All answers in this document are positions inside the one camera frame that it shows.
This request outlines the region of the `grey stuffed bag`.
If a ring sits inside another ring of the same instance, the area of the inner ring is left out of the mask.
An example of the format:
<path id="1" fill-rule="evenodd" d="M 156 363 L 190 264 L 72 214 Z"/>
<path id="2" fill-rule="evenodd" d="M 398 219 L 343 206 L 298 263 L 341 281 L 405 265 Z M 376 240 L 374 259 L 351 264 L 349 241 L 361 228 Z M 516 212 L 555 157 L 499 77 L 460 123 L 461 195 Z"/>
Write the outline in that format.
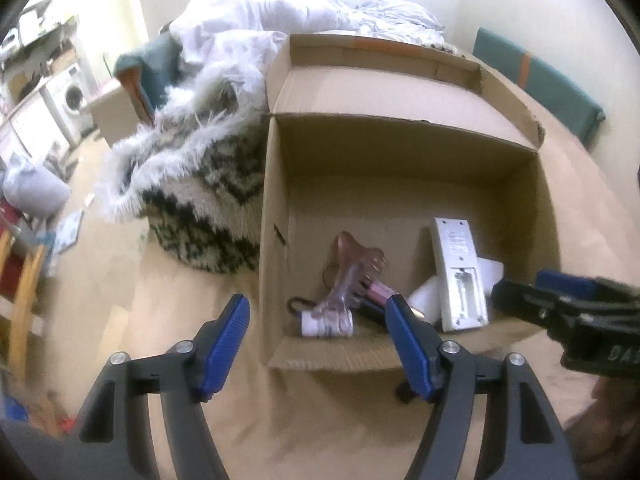
<path id="1" fill-rule="evenodd" d="M 54 216 L 70 198 L 70 187 L 63 180 L 17 154 L 6 167 L 2 192 L 10 205 L 37 219 Z"/>

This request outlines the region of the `brown cardboard box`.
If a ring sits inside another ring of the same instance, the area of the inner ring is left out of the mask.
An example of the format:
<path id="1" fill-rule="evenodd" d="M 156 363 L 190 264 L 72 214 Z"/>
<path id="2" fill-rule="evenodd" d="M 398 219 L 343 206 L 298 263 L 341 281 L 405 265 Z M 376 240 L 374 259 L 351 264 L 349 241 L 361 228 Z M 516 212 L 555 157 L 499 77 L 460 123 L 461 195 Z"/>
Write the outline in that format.
<path id="1" fill-rule="evenodd" d="M 257 307 L 262 362 L 276 370 L 398 367 L 390 337 L 360 321 L 348 338 L 305 338 L 286 304 L 329 289 L 335 237 L 387 260 L 408 294 L 436 269 L 435 218 L 469 222 L 477 252 L 530 281 L 561 264 L 523 92 L 476 58 L 401 42 L 294 35 L 267 79 L 270 110 Z"/>

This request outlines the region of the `white pill bottle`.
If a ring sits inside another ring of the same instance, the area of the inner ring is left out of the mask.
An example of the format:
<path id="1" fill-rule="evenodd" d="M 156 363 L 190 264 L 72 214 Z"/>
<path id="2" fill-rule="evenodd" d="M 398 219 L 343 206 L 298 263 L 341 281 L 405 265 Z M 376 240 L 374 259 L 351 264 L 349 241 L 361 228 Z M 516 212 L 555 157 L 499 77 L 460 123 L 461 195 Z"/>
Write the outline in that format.
<path id="1" fill-rule="evenodd" d="M 352 311 L 326 311 L 318 318 L 314 312 L 300 314 L 300 333 L 306 338 L 348 338 L 354 334 Z"/>

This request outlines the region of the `yellow wooden chair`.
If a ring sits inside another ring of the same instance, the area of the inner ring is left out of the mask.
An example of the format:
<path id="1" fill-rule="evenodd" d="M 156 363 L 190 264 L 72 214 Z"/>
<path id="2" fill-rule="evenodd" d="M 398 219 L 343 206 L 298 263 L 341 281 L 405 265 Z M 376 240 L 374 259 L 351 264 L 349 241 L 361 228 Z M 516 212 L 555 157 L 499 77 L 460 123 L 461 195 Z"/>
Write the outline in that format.
<path id="1" fill-rule="evenodd" d="M 27 375 L 28 338 L 40 331 L 32 314 L 47 248 L 29 248 L 13 300 L 1 297 L 1 356 L 13 377 L 24 384 Z"/>

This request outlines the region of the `white bedding pile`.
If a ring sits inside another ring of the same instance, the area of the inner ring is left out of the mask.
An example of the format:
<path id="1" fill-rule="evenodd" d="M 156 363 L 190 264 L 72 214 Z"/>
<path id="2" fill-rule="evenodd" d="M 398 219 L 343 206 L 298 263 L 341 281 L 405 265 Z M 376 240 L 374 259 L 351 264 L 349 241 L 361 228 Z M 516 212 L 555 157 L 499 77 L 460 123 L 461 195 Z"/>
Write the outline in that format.
<path id="1" fill-rule="evenodd" d="M 264 72 L 292 35 L 352 35 L 454 53 L 444 30 L 407 0 L 190 0 L 169 25 L 183 66 L 240 73 Z"/>

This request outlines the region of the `white wall charger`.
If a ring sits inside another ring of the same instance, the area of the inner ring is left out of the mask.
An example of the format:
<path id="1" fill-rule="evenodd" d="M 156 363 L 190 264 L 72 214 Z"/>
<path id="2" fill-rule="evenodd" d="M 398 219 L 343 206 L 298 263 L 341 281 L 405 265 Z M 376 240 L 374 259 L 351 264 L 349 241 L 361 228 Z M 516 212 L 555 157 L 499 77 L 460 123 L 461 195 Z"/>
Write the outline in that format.
<path id="1" fill-rule="evenodd" d="M 504 265 L 501 261 L 478 257 L 477 263 L 484 289 L 492 289 L 503 279 Z"/>

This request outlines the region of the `white rounded case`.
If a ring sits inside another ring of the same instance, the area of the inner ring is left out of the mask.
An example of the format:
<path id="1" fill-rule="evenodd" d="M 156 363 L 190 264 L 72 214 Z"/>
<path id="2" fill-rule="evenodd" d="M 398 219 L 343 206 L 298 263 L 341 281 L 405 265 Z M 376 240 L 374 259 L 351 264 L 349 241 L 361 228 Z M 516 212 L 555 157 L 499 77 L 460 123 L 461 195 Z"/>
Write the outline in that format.
<path id="1" fill-rule="evenodd" d="M 419 312 L 424 321 L 432 325 L 437 325 L 442 320 L 438 283 L 438 277 L 436 275 L 431 276 L 412 292 L 407 299 L 409 307 Z"/>

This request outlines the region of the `white washing machine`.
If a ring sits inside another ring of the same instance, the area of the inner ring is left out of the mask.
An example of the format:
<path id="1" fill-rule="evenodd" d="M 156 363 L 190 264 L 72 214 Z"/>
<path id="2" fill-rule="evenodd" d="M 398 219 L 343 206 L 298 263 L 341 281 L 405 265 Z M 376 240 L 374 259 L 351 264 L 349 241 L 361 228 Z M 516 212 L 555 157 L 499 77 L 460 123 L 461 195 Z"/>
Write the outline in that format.
<path id="1" fill-rule="evenodd" d="M 79 62 L 51 76 L 42 90 L 54 120 L 72 148 L 96 128 L 88 109 L 89 87 Z"/>

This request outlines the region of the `black white furry blanket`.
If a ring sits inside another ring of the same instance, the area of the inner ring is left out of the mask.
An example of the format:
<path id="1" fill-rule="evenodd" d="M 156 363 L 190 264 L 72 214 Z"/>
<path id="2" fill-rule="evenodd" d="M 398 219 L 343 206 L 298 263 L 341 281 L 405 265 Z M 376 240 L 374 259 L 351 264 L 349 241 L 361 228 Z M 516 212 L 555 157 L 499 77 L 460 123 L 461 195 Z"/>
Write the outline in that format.
<path id="1" fill-rule="evenodd" d="M 160 247 L 194 269 L 255 270 L 268 127 L 264 73 L 209 64 L 168 88 L 152 124 L 112 146 L 96 202 L 113 222 L 146 220 Z"/>

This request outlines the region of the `pink translucent scraping comb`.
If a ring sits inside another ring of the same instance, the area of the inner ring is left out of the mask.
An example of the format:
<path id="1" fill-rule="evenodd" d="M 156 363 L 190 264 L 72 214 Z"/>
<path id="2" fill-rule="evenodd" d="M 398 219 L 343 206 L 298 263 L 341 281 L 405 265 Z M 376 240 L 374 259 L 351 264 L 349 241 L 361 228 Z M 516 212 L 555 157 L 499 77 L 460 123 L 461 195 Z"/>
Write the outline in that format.
<path id="1" fill-rule="evenodd" d="M 337 266 L 334 284 L 328 296 L 311 311 L 312 318 L 340 315 L 357 309 L 372 282 L 386 267 L 384 252 L 378 247 L 364 247 L 352 234 L 343 231 L 334 240 L 332 263 Z"/>

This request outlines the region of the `pink gold-tipped tube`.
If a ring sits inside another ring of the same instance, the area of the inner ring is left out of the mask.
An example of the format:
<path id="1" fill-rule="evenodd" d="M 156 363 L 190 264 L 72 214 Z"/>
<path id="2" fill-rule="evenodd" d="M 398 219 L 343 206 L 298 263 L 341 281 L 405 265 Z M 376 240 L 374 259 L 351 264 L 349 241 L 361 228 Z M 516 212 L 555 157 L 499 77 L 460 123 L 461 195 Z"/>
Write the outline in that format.
<path id="1" fill-rule="evenodd" d="M 397 296 L 398 292 L 387 286 L 380 281 L 372 281 L 366 286 L 366 294 L 364 295 L 367 300 L 377 304 L 378 306 L 385 308 L 386 302 L 393 296 Z"/>

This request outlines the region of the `green cushion with orange stripe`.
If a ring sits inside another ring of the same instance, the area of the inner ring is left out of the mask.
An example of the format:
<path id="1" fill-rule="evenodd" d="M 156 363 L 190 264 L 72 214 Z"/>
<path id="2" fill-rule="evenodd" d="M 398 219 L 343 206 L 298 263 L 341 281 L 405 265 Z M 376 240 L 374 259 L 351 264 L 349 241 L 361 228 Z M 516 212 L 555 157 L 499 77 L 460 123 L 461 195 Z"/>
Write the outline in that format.
<path id="1" fill-rule="evenodd" d="M 605 111 L 570 78 L 484 27 L 477 31 L 473 55 L 517 84 L 590 148 Z"/>

